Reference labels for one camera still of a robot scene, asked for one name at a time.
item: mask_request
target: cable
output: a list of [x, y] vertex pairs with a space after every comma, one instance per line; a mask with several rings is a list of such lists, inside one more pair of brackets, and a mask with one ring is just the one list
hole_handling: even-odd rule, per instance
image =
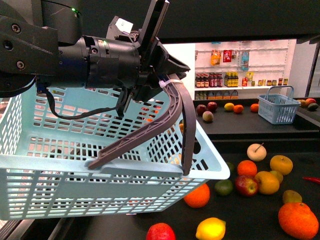
[[0, 98], [12, 98], [15, 97], [19, 94], [24, 93], [25, 91], [29, 90], [34, 84], [36, 83], [36, 77], [33, 78], [33, 81], [28, 85], [23, 88], [19, 88], [14, 91], [5, 91], [5, 92], [0, 92]]
[[100, 113], [116, 110], [119, 107], [123, 106], [126, 103], [126, 100], [127, 100], [128, 90], [127, 90], [127, 88], [125, 86], [123, 86], [121, 89], [124, 92], [123, 99], [116, 106], [114, 106], [114, 107], [97, 108], [95, 110], [87, 111], [87, 112], [84, 112], [84, 113], [76, 115], [76, 116], [63, 116], [63, 115], [57, 114], [57, 112], [56, 112], [56, 102], [55, 102], [55, 98], [52, 95], [52, 93], [49, 92], [46, 88], [43, 91], [43, 93], [46, 94], [46, 98], [48, 99], [49, 107], [50, 107], [50, 110], [51, 110], [53, 115], [55, 115], [56, 117], [58, 117], [60, 119], [76, 120], [76, 119], [86, 118], [86, 117], [89, 117], [89, 116], [92, 116], [92, 115], [95, 115], [95, 114], [100, 114]]

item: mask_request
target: red apple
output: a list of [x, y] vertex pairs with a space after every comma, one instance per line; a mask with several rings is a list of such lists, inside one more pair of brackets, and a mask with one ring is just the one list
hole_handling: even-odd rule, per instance
[[203, 104], [199, 104], [196, 107], [196, 113], [198, 114], [199, 117], [202, 117], [205, 111], [207, 111], [207, 107]]
[[176, 234], [168, 224], [160, 222], [149, 228], [146, 240], [176, 240]]
[[235, 189], [237, 192], [246, 197], [253, 197], [258, 192], [258, 181], [250, 175], [241, 175], [235, 179]]
[[208, 107], [208, 111], [214, 113], [218, 108], [218, 104], [214, 101], [211, 101], [208, 103], [207, 107]]

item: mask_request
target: snack bag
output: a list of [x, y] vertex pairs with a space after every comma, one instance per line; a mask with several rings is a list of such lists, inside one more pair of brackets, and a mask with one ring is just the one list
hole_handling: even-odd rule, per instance
[[249, 51], [243, 51], [241, 56], [241, 70], [248, 71], [249, 70]]
[[211, 52], [211, 65], [220, 65], [221, 53], [219, 50], [212, 50]]
[[254, 72], [253, 71], [248, 71], [247, 73], [246, 73], [246, 79], [247, 79], [247, 86], [249, 86], [249, 87], [254, 87], [253, 85], [252, 85], [252, 83], [253, 83], [253, 80], [254, 80]]
[[230, 63], [232, 58], [232, 50], [224, 50], [223, 51], [223, 62]]

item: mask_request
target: apple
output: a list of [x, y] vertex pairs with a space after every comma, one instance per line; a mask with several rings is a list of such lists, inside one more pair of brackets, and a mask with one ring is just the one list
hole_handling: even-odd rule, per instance
[[218, 108], [218, 104], [214, 101], [211, 101], [208, 103], [207, 108], [208, 108], [208, 111], [214, 113]]
[[258, 181], [250, 175], [241, 175], [235, 179], [236, 191], [246, 197], [253, 197], [258, 193]]
[[314, 98], [308, 98], [305, 100], [306, 101], [306, 105], [309, 106], [310, 104], [316, 104], [317, 101]]
[[202, 119], [207, 123], [211, 123], [214, 120], [214, 115], [210, 111], [205, 111], [202, 115]]
[[254, 143], [248, 147], [246, 154], [252, 161], [260, 162], [267, 156], [267, 150], [262, 144]]
[[260, 171], [254, 177], [259, 185], [259, 193], [271, 195], [276, 193], [280, 188], [278, 178], [268, 171]]
[[196, 107], [196, 113], [198, 114], [199, 117], [202, 117], [202, 115], [204, 114], [205, 111], [207, 111], [206, 105], [199, 104]]
[[149, 228], [146, 240], [176, 240], [176, 234], [168, 224], [159, 222]]
[[291, 173], [293, 167], [294, 167], [294, 163], [287, 156], [275, 155], [270, 160], [271, 170], [278, 171], [283, 176]]

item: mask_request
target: orange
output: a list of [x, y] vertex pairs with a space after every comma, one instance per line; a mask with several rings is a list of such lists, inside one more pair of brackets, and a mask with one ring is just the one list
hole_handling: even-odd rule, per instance
[[268, 171], [260, 171], [254, 177], [258, 182], [258, 191], [264, 195], [276, 193], [280, 188], [278, 178]]
[[319, 222], [310, 208], [302, 202], [288, 202], [278, 213], [281, 228], [299, 240], [311, 240], [319, 230]]
[[250, 160], [241, 161], [236, 170], [240, 176], [241, 175], [250, 175], [250, 176], [254, 177], [258, 172], [257, 165], [253, 161], [250, 161]]
[[250, 106], [250, 110], [253, 113], [257, 113], [259, 111], [259, 104], [258, 103], [254, 103]]
[[179, 128], [180, 128], [180, 132], [183, 134], [184, 133], [184, 124], [180, 123]]
[[283, 176], [291, 173], [293, 167], [294, 167], [293, 162], [287, 156], [275, 155], [270, 160], [271, 170], [276, 170], [279, 173], [281, 173]]
[[244, 110], [244, 106], [242, 106], [242, 105], [235, 105], [235, 106], [233, 107], [233, 111], [234, 111], [236, 114], [242, 113], [243, 110]]
[[205, 183], [193, 190], [192, 192], [190, 192], [183, 199], [185, 203], [188, 204], [191, 208], [202, 208], [209, 202], [210, 189], [208, 185]]

